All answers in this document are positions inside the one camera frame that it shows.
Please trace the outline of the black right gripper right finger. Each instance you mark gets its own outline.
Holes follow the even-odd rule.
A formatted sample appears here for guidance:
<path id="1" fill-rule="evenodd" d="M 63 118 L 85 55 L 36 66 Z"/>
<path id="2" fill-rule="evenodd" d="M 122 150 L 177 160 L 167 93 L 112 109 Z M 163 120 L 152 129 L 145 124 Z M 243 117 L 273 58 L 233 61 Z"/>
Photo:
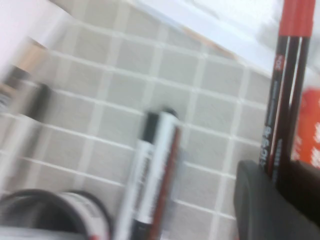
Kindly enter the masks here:
<path id="1" fill-rule="evenodd" d="M 283 240 L 320 238 L 320 170 L 283 160 L 276 183 L 276 215 Z"/>

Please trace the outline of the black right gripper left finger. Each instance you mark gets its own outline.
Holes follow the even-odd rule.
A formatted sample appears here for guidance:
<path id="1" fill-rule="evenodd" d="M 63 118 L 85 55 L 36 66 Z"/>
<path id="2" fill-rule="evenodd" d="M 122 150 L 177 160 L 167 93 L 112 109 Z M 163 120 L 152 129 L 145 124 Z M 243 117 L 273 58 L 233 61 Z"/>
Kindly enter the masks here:
<path id="1" fill-rule="evenodd" d="M 238 163 L 234 210 L 240 240 L 306 240 L 308 222 L 252 160 Z"/>

